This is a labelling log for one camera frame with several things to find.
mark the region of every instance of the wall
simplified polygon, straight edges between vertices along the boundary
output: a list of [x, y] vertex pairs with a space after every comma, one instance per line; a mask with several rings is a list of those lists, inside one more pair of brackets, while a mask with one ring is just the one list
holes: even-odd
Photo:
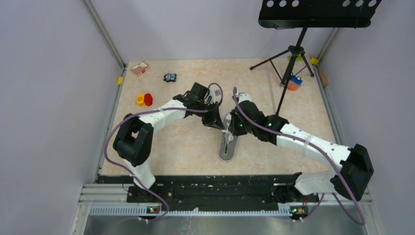
[[68, 234], [120, 68], [80, 0], [0, 3], [1, 234]]
[[[262, 0], [93, 0], [125, 61], [271, 57], [295, 45], [301, 29], [258, 24]], [[331, 28], [307, 31], [317, 56]]]
[[342, 29], [322, 68], [347, 144], [366, 146], [386, 234], [413, 234], [415, 1], [382, 1], [363, 29]]

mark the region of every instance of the green object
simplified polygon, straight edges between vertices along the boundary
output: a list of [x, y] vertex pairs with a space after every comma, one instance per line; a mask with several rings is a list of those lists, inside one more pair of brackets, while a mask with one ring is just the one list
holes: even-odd
[[296, 61], [302, 61], [302, 57], [301, 56], [297, 57]]

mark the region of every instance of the gray shoe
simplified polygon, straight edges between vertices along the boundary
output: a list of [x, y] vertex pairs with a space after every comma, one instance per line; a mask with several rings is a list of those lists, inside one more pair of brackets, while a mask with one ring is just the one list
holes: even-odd
[[225, 130], [222, 131], [222, 142], [221, 148], [219, 150], [219, 157], [224, 162], [229, 162], [232, 160], [233, 152], [235, 150], [236, 141], [238, 140], [238, 136], [232, 135], [228, 128], [231, 124], [231, 114], [228, 113], [223, 120], [223, 125], [225, 126]]

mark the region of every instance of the gray floor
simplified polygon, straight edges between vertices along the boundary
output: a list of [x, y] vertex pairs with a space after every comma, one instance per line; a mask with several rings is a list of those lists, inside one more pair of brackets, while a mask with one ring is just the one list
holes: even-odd
[[[358, 217], [354, 208], [349, 208]], [[366, 235], [364, 227], [354, 224], [340, 207], [321, 206], [304, 223], [292, 223], [283, 217], [166, 217], [150, 223], [127, 220], [126, 216], [90, 216], [85, 235], [270, 235], [319, 234]]]

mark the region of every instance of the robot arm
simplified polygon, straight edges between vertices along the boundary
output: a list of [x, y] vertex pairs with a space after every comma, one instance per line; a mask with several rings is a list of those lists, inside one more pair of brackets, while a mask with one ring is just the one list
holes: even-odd
[[[187, 91], [184, 95], [179, 94], [173, 97], [169, 102], [159, 107], [159, 112], [143, 114], [124, 123], [117, 133], [113, 148], [128, 168], [149, 188], [155, 182], [147, 160], [151, 152], [154, 133], [189, 115], [201, 117], [204, 126], [224, 129], [218, 104], [214, 102], [215, 97], [213, 91], [195, 83], [190, 91]], [[199, 113], [192, 110], [207, 111]]]
[[252, 123], [241, 115], [237, 107], [231, 111], [232, 119], [229, 131], [233, 135], [240, 136], [251, 133], [261, 141], [270, 142], [302, 153], [329, 169], [326, 172], [299, 174], [294, 182], [294, 187], [302, 195], [309, 195], [315, 192], [337, 192], [343, 197], [351, 199], [332, 165], [329, 164], [327, 159], [319, 151], [309, 145], [312, 143], [329, 155], [341, 175], [345, 178], [356, 199], [359, 201], [362, 198], [373, 174], [373, 167], [366, 148], [358, 144], [354, 148], [350, 148], [322, 140], [297, 128], [286, 119], [275, 115], [264, 116], [256, 105], [251, 102], [248, 94], [239, 93], [236, 96], [239, 107], [255, 123], [270, 130], [306, 140], [306, 142], [303, 143], [293, 138], [272, 134], [252, 125]]

